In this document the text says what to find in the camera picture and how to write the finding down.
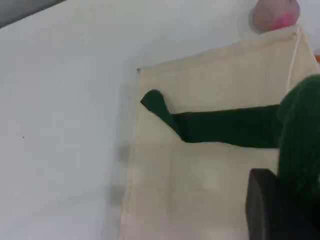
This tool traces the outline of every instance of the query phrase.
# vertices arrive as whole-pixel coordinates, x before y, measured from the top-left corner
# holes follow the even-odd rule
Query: pink object
[[[295,25],[299,16],[297,0],[258,0],[253,10],[253,25],[267,32]]]

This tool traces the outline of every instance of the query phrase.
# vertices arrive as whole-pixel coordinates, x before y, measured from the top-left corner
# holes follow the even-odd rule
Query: green fabric
[[[279,148],[279,182],[308,216],[320,219],[320,75],[303,80],[279,105],[171,114],[157,90],[141,103],[187,143]]]
[[[186,143],[222,142],[248,148],[277,148],[279,105],[171,114],[163,95],[149,91],[141,103]]]

